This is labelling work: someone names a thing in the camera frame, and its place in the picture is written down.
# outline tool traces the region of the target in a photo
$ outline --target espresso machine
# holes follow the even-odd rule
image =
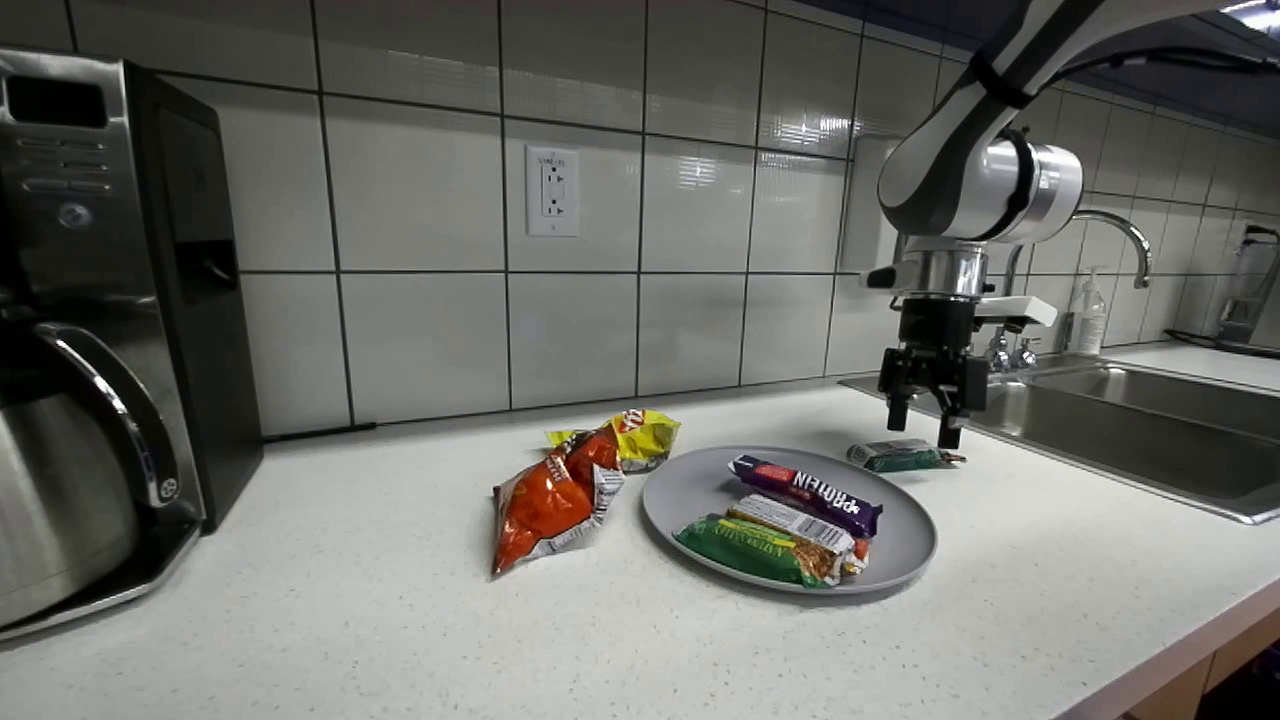
[[[165,584],[256,465],[218,112],[0,50],[0,643]]]

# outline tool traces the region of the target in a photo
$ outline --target sink basin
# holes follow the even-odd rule
[[[990,413],[973,417],[973,428],[1240,524],[1280,516],[1280,398],[1089,362],[992,384]]]

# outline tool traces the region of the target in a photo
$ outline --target electrical outlet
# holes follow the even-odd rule
[[[582,238],[577,153],[529,147],[529,238]]]

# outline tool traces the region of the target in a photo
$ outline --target kitchen counter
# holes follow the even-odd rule
[[[1207,381],[1207,384],[1233,384],[1233,387],[1280,398],[1280,362],[1273,355],[1162,345],[1162,348],[1111,351],[1111,362],[1185,377],[1185,381]]]
[[[667,402],[675,453],[885,436],[875,398],[811,384]],[[490,490],[525,413],[282,445],[225,533],[153,601],[0,652],[6,720],[227,715],[1055,715],[1280,580],[1240,527],[969,433],[899,486],[939,524],[881,604],[748,598],[675,563],[629,479],[592,547],[490,580]]]

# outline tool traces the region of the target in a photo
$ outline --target wall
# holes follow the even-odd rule
[[[875,169],[960,58],[761,4],[10,0],[0,29],[222,108],[266,428],[291,436],[871,374]],[[1280,223],[1267,141],[1089,90],[1029,124],[1155,239],[1149,294],[1089,219],[1029,251],[1055,303],[1104,271],[1110,345],[1207,324],[1245,219]],[[577,239],[529,238],[531,146],[582,153]]]

